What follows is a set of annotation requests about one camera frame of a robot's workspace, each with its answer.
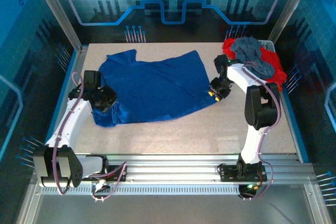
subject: metal post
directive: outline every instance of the metal post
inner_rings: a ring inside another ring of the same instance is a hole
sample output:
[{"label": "metal post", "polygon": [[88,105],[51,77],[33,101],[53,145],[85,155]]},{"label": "metal post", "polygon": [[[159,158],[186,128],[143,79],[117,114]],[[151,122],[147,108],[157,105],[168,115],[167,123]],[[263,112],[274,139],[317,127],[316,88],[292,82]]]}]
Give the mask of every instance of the metal post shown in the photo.
[{"label": "metal post", "polygon": [[80,53],[82,50],[82,44],[73,29],[66,13],[64,12],[61,3],[59,0],[46,0],[47,4],[49,5],[51,11],[53,12],[54,16],[56,17],[57,21],[59,22],[61,28],[63,29],[64,33],[68,37],[71,45],[73,46],[74,50],[77,53]]},{"label": "metal post", "polygon": [[275,43],[280,34],[282,33],[283,29],[287,25],[288,20],[292,16],[293,12],[297,8],[300,0],[288,0],[284,9],[282,10],[280,17],[278,18],[278,21],[273,27],[273,30],[271,31],[270,35],[268,36],[268,40],[273,41]]}]

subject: blue cloth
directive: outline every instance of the blue cloth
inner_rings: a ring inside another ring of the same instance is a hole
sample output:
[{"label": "blue cloth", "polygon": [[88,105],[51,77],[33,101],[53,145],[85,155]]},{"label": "blue cloth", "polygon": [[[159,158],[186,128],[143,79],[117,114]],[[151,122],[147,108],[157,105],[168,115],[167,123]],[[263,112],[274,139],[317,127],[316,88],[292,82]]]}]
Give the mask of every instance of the blue cloth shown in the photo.
[{"label": "blue cloth", "polygon": [[136,54],[129,50],[107,55],[99,68],[118,100],[105,114],[93,111],[97,125],[170,120],[215,103],[196,51],[156,62],[136,61]]},{"label": "blue cloth", "polygon": [[242,37],[231,45],[231,51],[236,53],[236,59],[242,63],[254,62],[255,66],[247,67],[257,77],[265,80],[271,79],[275,74],[274,67],[261,59],[261,43],[253,37]]}]

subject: gray cloth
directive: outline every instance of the gray cloth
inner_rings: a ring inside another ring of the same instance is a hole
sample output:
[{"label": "gray cloth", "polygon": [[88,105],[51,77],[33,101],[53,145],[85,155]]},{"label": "gray cloth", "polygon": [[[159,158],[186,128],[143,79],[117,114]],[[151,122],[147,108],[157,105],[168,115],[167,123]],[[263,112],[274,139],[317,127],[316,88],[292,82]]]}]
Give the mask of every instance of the gray cloth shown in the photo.
[{"label": "gray cloth", "polygon": [[261,59],[261,43],[253,37],[242,37],[235,40],[231,45],[231,51],[236,53],[236,59],[242,63],[254,62],[255,66],[247,67],[257,77],[265,80],[275,74],[274,67]]}]

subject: red cloth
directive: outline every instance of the red cloth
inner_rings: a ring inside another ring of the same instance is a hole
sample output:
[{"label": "red cloth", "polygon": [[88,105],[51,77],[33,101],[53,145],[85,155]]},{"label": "red cloth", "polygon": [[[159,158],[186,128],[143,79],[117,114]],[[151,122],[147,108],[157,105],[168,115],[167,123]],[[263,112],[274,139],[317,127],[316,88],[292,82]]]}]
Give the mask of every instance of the red cloth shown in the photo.
[{"label": "red cloth", "polygon": [[[223,44],[223,52],[228,56],[230,59],[236,58],[236,53],[231,51],[231,45],[235,42],[236,39],[226,39]],[[282,91],[282,84],[286,81],[287,75],[283,71],[280,59],[278,55],[275,52],[268,51],[267,49],[260,47],[261,51],[261,59],[265,62],[270,63],[274,69],[275,74],[271,79],[266,79],[267,82],[275,82],[278,87],[279,91]]]}]

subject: table surface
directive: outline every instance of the table surface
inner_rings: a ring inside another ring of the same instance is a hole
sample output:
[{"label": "table surface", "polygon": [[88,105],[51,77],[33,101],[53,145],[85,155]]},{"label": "table surface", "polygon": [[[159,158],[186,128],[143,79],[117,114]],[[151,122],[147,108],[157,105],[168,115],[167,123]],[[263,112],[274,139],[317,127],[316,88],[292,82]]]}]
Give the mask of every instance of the table surface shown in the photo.
[{"label": "table surface", "polygon": [[[218,76],[213,60],[222,54],[222,43],[90,44],[84,70],[98,70],[106,55],[137,50],[137,60],[159,61],[196,50],[209,80]],[[245,144],[245,94],[233,85],[221,102],[179,119],[117,125],[103,128],[89,116],[79,135],[76,153],[91,154],[231,154]],[[285,113],[265,138],[264,153],[295,153],[295,145]]]}]

